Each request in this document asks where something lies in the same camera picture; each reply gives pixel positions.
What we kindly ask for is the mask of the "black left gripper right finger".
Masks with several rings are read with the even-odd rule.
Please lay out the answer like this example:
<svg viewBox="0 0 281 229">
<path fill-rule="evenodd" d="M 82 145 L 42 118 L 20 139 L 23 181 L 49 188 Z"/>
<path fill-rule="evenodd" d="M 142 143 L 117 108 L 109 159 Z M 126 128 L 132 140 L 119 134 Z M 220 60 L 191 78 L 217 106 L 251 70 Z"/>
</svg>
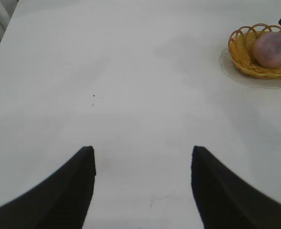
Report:
<svg viewBox="0 0 281 229">
<path fill-rule="evenodd" d="M 281 204 L 202 146 L 192 151 L 191 189 L 206 229 L 281 229 Z"/>
</svg>

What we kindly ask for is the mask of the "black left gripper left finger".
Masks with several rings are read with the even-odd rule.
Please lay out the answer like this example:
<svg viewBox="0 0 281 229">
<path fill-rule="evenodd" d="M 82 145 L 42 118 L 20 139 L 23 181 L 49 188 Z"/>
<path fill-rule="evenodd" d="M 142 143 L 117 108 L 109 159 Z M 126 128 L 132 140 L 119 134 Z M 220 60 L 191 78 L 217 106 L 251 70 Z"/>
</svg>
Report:
<svg viewBox="0 0 281 229">
<path fill-rule="evenodd" d="M 96 177 L 92 146 L 82 147 L 36 187 L 0 207 L 0 229 L 81 229 Z"/>
</svg>

